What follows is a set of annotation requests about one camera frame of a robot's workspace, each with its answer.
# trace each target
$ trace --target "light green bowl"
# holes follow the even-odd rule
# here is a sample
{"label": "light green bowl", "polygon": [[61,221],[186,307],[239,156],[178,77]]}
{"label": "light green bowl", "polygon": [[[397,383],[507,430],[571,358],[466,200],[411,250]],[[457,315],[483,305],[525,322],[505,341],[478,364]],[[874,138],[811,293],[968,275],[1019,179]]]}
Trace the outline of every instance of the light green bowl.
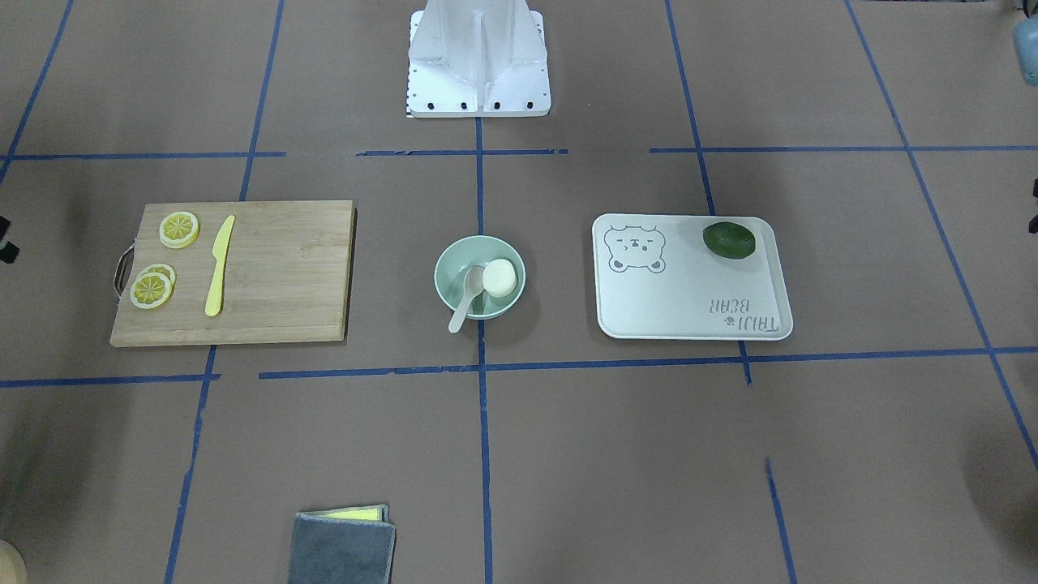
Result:
{"label": "light green bowl", "polygon": [[436,294],[440,296],[443,304],[452,311],[457,310],[465,287],[465,273],[468,272],[468,268],[487,267],[487,263],[498,257],[504,257],[515,266],[516,288],[503,299],[495,299],[484,291],[469,307],[467,317],[487,321],[500,316],[511,309],[526,285],[526,266],[515,247],[489,234],[473,234],[459,239],[440,253],[433,278],[436,283]]}

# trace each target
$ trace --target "brown floor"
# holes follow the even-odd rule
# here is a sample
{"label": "brown floor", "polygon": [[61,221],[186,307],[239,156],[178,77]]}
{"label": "brown floor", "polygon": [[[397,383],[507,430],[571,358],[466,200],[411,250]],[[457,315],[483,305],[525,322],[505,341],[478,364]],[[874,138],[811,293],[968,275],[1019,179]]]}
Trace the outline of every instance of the brown floor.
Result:
{"label": "brown floor", "polygon": [[[284,582],[296,511],[370,503],[397,584],[1036,581],[1020,12],[540,0],[551,114],[476,121],[404,115],[422,7],[0,4],[30,581]],[[242,197],[356,201],[347,340],[109,346],[143,204]],[[792,336],[603,335],[592,221],[711,210],[773,225]],[[432,268],[481,225],[528,284],[449,335]]]}

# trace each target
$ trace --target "wooden cutting board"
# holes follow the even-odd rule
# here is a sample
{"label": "wooden cutting board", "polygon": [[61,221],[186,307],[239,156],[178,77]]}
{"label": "wooden cutting board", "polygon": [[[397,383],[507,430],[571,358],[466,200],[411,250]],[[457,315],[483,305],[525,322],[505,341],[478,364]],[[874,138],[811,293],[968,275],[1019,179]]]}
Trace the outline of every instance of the wooden cutting board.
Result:
{"label": "wooden cutting board", "polygon": [[[198,239],[182,249],[159,241],[173,211],[198,217]],[[213,242],[227,215],[223,310],[206,316],[216,259]],[[352,200],[175,202],[146,204],[134,243],[111,343],[116,347],[342,341],[353,251]],[[154,262],[176,271],[173,295],[157,309],[130,302],[137,272]]]}

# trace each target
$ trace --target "gray towel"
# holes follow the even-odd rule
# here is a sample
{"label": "gray towel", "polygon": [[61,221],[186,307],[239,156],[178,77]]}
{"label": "gray towel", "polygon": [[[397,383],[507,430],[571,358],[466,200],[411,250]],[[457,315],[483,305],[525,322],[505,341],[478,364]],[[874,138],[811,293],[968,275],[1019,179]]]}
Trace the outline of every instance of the gray towel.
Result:
{"label": "gray towel", "polygon": [[388,584],[397,528],[384,505],[375,508],[381,521],[327,517],[348,509],[297,513],[289,584]]}

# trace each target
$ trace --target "metal handle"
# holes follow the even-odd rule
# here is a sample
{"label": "metal handle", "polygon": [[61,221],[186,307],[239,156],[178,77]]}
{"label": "metal handle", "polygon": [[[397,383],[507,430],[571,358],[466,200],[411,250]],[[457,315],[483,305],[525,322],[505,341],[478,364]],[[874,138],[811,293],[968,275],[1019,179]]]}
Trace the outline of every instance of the metal handle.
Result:
{"label": "metal handle", "polygon": [[133,247],[137,243],[134,239],[130,247],[119,255],[119,262],[115,266],[115,277],[112,278],[112,288],[115,289],[115,302],[122,299],[122,290],[127,286],[127,270],[130,269],[130,261],[133,259]]}

